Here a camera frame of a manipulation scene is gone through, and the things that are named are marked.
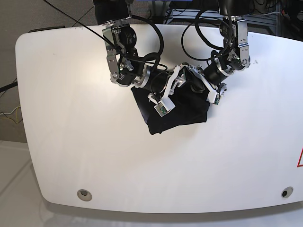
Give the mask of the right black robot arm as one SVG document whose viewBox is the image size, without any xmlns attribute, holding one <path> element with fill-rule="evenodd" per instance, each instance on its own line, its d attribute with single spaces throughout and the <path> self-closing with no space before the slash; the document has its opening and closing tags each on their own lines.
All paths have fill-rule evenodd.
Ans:
<svg viewBox="0 0 303 227">
<path fill-rule="evenodd" d="M 189 85 L 181 84 L 181 72 L 169 70 L 161 64 L 164 39 L 157 26 L 148 19 L 133 15 L 131 0 L 95 0 L 95 17 L 98 25 L 105 25 L 102 39 L 107 50 L 107 63 L 111 81 L 121 87 L 131 86 L 132 94 L 139 105 L 189 104 L 193 97 Z M 144 21 L 149 24 L 159 38 L 157 51 L 139 56 L 136 49 L 137 34 L 126 22 L 127 19 Z"/>
</svg>

